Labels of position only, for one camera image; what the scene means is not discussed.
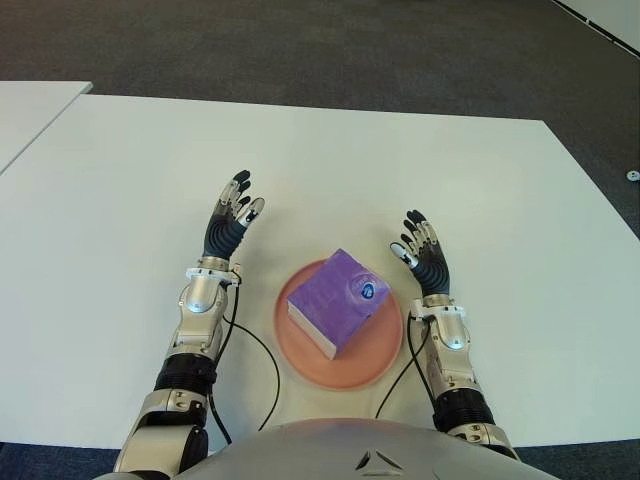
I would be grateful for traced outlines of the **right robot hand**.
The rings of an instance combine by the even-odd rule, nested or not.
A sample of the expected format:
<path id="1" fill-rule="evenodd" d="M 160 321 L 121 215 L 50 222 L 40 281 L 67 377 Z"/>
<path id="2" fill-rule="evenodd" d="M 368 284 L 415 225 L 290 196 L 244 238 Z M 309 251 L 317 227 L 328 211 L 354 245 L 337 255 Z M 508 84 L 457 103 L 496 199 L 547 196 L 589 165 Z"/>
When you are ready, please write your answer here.
<path id="1" fill-rule="evenodd" d="M 408 234 L 402 233 L 390 250 L 410 270 L 423 297 L 449 296 L 449 268 L 435 229 L 418 210 L 409 210 L 403 225 Z"/>

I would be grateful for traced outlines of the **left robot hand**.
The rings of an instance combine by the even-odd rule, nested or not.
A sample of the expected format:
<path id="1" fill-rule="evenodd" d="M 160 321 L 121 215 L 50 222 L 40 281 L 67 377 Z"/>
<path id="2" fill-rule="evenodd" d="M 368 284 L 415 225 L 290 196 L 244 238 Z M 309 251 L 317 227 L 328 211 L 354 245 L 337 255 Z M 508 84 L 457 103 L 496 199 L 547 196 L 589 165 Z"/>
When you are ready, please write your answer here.
<path id="1" fill-rule="evenodd" d="M 262 213 L 265 200 L 251 199 L 250 171 L 237 173 L 225 186 L 209 219 L 203 241 L 203 257 L 229 260 L 249 228 Z"/>

